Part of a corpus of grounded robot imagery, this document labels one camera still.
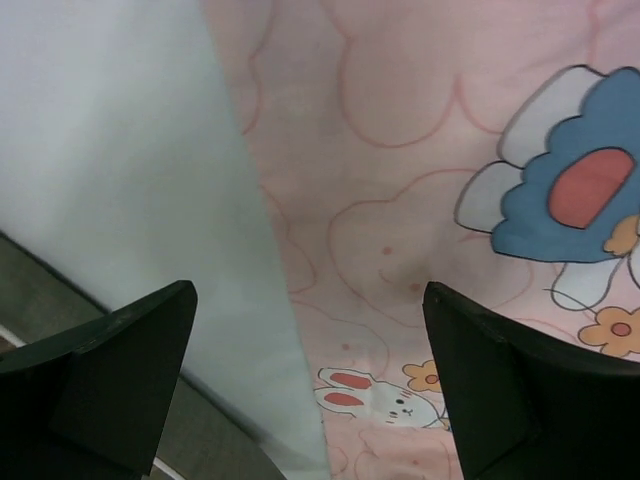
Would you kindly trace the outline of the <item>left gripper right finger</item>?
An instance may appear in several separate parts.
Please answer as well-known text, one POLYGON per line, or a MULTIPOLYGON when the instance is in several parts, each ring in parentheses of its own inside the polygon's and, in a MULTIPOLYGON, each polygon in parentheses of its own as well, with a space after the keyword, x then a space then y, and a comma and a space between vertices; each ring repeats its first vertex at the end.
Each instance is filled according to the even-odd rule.
POLYGON ((439 282, 423 312, 466 479, 636 479, 639 365, 498 315, 439 282))

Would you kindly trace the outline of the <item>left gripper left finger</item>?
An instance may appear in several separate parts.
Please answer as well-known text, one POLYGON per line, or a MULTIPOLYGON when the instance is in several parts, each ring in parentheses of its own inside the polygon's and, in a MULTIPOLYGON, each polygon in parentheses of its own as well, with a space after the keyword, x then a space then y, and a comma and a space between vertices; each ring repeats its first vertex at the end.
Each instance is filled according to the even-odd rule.
POLYGON ((141 479, 195 319, 192 282, 1 356, 4 479, 141 479))

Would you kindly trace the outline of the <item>pink cartoon pillowcase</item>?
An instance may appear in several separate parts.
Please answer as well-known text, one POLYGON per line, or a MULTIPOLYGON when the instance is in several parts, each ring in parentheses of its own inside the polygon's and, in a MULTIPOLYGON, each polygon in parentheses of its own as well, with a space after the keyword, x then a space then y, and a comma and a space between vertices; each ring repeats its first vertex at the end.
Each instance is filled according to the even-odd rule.
POLYGON ((209 1, 332 479, 458 479, 427 283, 639 357, 635 1, 209 1))

